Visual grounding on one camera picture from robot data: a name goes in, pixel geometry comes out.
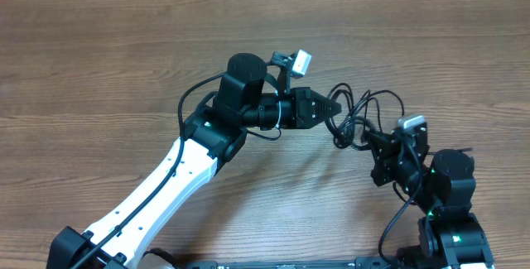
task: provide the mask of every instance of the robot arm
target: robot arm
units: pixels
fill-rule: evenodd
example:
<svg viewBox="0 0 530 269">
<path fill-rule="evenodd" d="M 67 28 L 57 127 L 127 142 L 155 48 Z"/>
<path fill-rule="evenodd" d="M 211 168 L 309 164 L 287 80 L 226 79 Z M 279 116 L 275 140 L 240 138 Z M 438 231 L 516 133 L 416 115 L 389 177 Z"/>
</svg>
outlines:
<svg viewBox="0 0 530 269">
<path fill-rule="evenodd" d="M 142 202 L 158 186 L 176 159 L 180 141 L 180 138 L 175 141 L 161 164 L 118 207 L 84 231 L 92 233 L 91 243 L 95 245 L 102 241 L 138 206 L 138 202 Z M 102 247 L 103 251 L 109 256 L 122 253 L 125 256 L 123 265 L 136 268 L 161 228 L 186 199 L 210 181 L 216 169 L 217 158 L 210 158 L 206 148 L 193 140 L 185 141 L 176 174 L 116 237 Z"/>
<path fill-rule="evenodd" d="M 246 127 L 307 129 L 340 113 L 338 103 L 310 88 L 291 88 L 291 78 L 302 77 L 310 61 L 311 55 L 303 50 L 293 55 L 275 52 L 268 64 L 252 54 L 234 55 L 219 92 L 210 93 L 186 119 L 184 135 L 161 164 L 83 234 L 70 227 L 60 232 L 51 244 L 46 268 L 136 268 L 182 203 L 234 158 L 251 133 Z M 269 65 L 280 67 L 278 79 L 267 73 Z M 266 81 L 276 93 L 262 94 Z M 212 97 L 212 107 L 205 105 Z M 140 208 L 139 202 L 145 205 Z"/>
<path fill-rule="evenodd" d="M 429 167 L 424 166 L 429 146 L 422 115 L 399 119 L 391 134 L 370 129 L 366 140 L 375 163 L 373 182 L 382 186 L 395 181 L 426 215 L 418 221 L 420 245 L 400 248 L 397 259 L 388 259 L 382 252 L 389 224 L 379 242 L 382 260 L 376 262 L 392 268 L 493 268 L 484 230 L 470 213 L 475 191 L 473 158 L 463 150 L 444 149 L 434 154 Z"/>
</svg>

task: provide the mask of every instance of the robotic arm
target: robotic arm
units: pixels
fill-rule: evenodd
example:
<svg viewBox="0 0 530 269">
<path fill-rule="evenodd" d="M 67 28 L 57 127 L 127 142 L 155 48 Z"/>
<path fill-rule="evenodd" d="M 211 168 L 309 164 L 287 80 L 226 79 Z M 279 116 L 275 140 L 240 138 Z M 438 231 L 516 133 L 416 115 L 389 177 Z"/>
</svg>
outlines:
<svg viewBox="0 0 530 269">
<path fill-rule="evenodd" d="M 299 50 L 292 55 L 275 52 L 266 63 L 252 54 L 230 58 L 225 73 L 207 79 L 186 91 L 179 103 L 179 137 L 161 164 L 114 210 L 91 224 L 82 234 L 66 227 L 50 247 L 46 269 L 137 268 L 147 247 L 184 201 L 209 182 L 244 145 L 247 134 L 271 139 L 246 127 L 262 130 L 308 129 L 326 122 L 338 148 L 370 150 L 374 159 L 371 176 L 377 186 L 394 182 L 396 194 L 405 202 L 385 228 L 379 241 L 380 257 L 357 257 L 353 261 L 217 264 L 202 262 L 189 268 L 493 268 L 488 241 L 476 217 L 470 213 L 475 190 L 475 163 L 462 150 L 437 152 L 429 167 L 423 162 L 429 152 L 427 126 L 422 115 L 399 119 L 390 134 L 383 133 L 357 113 L 373 96 L 390 93 L 368 91 L 353 105 L 351 89 L 339 84 L 325 97 L 310 88 L 291 88 L 291 78 L 303 77 L 311 55 Z M 277 79 L 267 67 L 280 68 Z M 208 94 L 182 122 L 184 97 L 203 83 L 222 77 L 219 91 Z M 262 93 L 264 83 L 275 93 Z M 345 86 L 349 90 L 338 89 Z M 338 95 L 347 95 L 349 113 L 338 127 L 333 117 L 340 113 Z M 213 99 L 212 106 L 206 103 Z M 363 125 L 364 145 L 353 143 L 355 125 Z M 400 192 L 409 195 L 405 200 Z M 401 248 L 395 257 L 385 257 L 383 241 L 409 205 L 417 205 L 426 217 L 420 219 L 420 245 Z"/>
</svg>

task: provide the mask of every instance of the wire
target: wire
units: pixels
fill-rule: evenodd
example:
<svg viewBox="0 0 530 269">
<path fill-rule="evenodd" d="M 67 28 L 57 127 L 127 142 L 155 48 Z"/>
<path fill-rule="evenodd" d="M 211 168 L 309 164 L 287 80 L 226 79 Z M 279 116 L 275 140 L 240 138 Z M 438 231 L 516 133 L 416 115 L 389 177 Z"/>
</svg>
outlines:
<svg viewBox="0 0 530 269">
<path fill-rule="evenodd" d="M 354 142 L 354 139 L 356 125 L 362 125 L 363 132 L 365 132 L 366 127 L 369 126 L 369 121 L 366 119 L 366 117 L 368 115 L 368 105 L 371 101 L 375 102 L 375 106 L 377 109 L 378 129 L 380 132 L 383 132 L 383 128 L 381 126 L 381 110 L 379 107 L 379 101 L 376 98 L 376 96 L 380 94 L 391 94 L 393 97 L 395 97 L 401 105 L 401 115 L 405 115 L 405 107 L 403 105 L 403 101 L 397 94 L 390 90 L 380 90 L 374 93 L 371 93 L 371 91 L 368 90 L 363 94 L 363 96 L 361 96 L 360 100 L 357 103 L 354 103 L 353 92 L 351 90 L 351 87 L 346 83 L 337 84 L 328 93 L 327 98 L 333 101 L 337 101 L 337 98 L 340 95 L 344 95 L 344 97 L 346 98 L 346 105 L 348 107 L 348 113 L 346 114 L 346 117 L 344 118 L 343 122 L 338 127 L 335 123 L 334 118 L 328 118 L 325 120 L 325 125 L 328 127 L 328 130 L 333 135 L 333 143 L 337 148 L 345 149 L 347 147 L 352 146 L 355 150 L 360 151 L 369 149 L 368 145 L 356 144 Z M 358 115 L 363 110 L 363 108 L 364 117 L 362 118 Z M 375 132 L 377 131 L 373 125 L 372 127 L 370 127 L 370 129 Z"/>
<path fill-rule="evenodd" d="M 403 203 L 406 203 L 407 200 L 405 198 L 403 198 L 403 196 L 401 195 L 401 193 L 398 190 L 398 183 L 397 182 L 394 181 L 394 183 L 392 183 L 392 188 L 394 189 L 394 192 L 399 197 L 399 199 L 401 199 L 403 201 Z M 412 206 L 417 206 L 417 204 L 415 202 L 412 202 L 411 205 Z"/>
<path fill-rule="evenodd" d="M 422 173 L 422 168 L 421 168 L 421 163 L 420 161 L 418 160 L 417 158 L 417 154 L 416 152 L 414 151 L 414 149 L 412 148 L 412 145 L 410 142 L 407 142 L 406 144 L 403 144 L 402 143 L 402 151 L 407 148 L 408 152 L 411 154 L 412 156 L 412 159 L 414 160 L 414 163 L 416 164 L 416 167 L 417 167 L 417 171 L 419 172 L 419 179 L 418 179 L 418 184 L 417 184 L 417 188 L 416 190 L 414 190 L 414 193 L 410 196 L 410 198 L 408 198 L 408 200 L 405 202 L 405 204 L 399 209 L 399 211 L 396 213 L 396 215 L 394 215 L 393 219 L 390 221 L 390 223 L 388 223 L 387 227 L 384 229 L 383 231 L 383 234 L 381 235 L 381 238 L 379 239 L 379 244 L 378 244 L 378 252 L 379 252 L 379 256 L 385 261 L 387 262 L 388 264 L 391 264 L 391 266 L 394 266 L 394 267 L 405 267 L 403 264 L 397 264 L 395 261 L 392 261 L 390 259 L 388 259 L 384 253 L 383 253 L 383 243 L 384 243 L 384 239 L 387 237 L 388 235 L 388 232 L 390 232 L 390 230 L 392 229 L 393 225 L 398 221 L 398 219 L 401 217 L 401 215 L 405 212 L 405 210 L 407 209 L 407 207 L 409 205 L 412 204 L 412 201 L 417 197 L 417 195 L 420 193 L 420 189 L 421 189 L 421 185 L 422 185 L 422 182 L 423 182 L 423 173 Z"/>
<path fill-rule="evenodd" d="M 278 128 L 278 127 L 275 127 L 275 128 L 276 128 L 276 129 L 278 130 L 278 132 L 279 132 L 279 134 L 278 134 L 277 137 L 267 137 L 267 136 L 264 136 L 264 135 L 259 134 L 259 133 L 257 133 L 257 132 L 251 132 L 251 131 L 248 131 L 248 134 L 251 134 L 251 135 L 253 135 L 253 136 L 255 136 L 255 137 L 262 138 L 263 140 L 267 140 L 267 141 L 276 141 L 277 139 L 279 139 L 279 138 L 282 136 L 282 130 L 281 130 L 280 128 Z"/>
<path fill-rule="evenodd" d="M 461 148 L 461 149 L 456 149 L 458 152 L 469 152 L 469 151 L 473 151 L 473 147 L 467 147 L 467 148 Z M 436 152 L 428 152 L 427 155 L 435 155 Z"/>
<path fill-rule="evenodd" d="M 206 103 L 208 103 L 210 101 L 210 99 L 212 99 L 213 97 L 217 96 L 218 93 L 219 93 L 219 91 L 212 91 L 212 92 L 206 94 L 206 96 L 199 102 L 199 104 L 197 104 L 197 108 L 195 108 L 195 109 L 199 109 L 199 108 L 202 108 L 203 106 L 205 106 Z"/>
<path fill-rule="evenodd" d="M 87 262 L 94 254 L 96 254 L 101 247 L 103 247 L 110 239 L 112 239 L 114 236 L 119 234 L 123 227 L 125 227 L 151 200 L 154 198 L 158 192 L 164 187 L 164 185 L 167 183 L 167 181 L 175 174 L 176 168 L 181 163 L 182 159 L 182 153 L 184 152 L 184 142 L 186 141 L 186 135 L 184 132 L 184 121 L 182 120 L 182 104 L 184 103 L 184 99 L 195 89 L 199 88 L 200 86 L 209 83 L 213 81 L 214 79 L 218 79 L 223 76 L 224 73 L 214 75 L 211 78 L 205 79 L 202 82 L 194 85 L 193 87 L 189 88 L 184 94 L 182 94 L 181 100 L 179 101 L 178 109 L 177 109 L 177 117 L 178 117 L 178 123 L 179 123 L 179 132 L 181 136 L 181 141 L 179 142 L 179 153 L 175 159 L 175 163 L 173 166 L 171 166 L 170 170 L 167 172 L 167 175 L 164 177 L 164 179 L 160 182 L 160 184 L 114 229 L 112 232 L 110 232 L 107 237 L 105 237 L 103 240 L 101 240 L 94 248 L 92 248 L 87 254 L 85 254 L 79 261 L 75 263 L 70 269 L 78 269 L 80 268 L 85 262 Z"/>
</svg>

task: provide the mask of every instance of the wooden surface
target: wooden surface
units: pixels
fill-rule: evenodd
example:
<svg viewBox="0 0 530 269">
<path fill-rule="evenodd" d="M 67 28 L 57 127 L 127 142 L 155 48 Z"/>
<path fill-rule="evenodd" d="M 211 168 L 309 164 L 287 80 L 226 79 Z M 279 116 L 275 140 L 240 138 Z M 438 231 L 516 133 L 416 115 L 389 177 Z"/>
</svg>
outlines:
<svg viewBox="0 0 530 269">
<path fill-rule="evenodd" d="M 474 212 L 497 268 L 530 262 L 530 0 L 0 0 L 0 267 L 43 268 L 53 237 L 121 202 L 178 137 L 192 84 L 246 51 L 314 55 L 294 82 L 392 89 L 433 150 L 473 147 Z M 186 115 L 217 84 L 192 94 Z M 384 128 L 398 106 L 384 98 Z M 323 125 L 248 137 L 154 247 L 220 261 L 376 255 L 401 201 Z M 417 243 L 410 208 L 385 243 Z"/>
</svg>

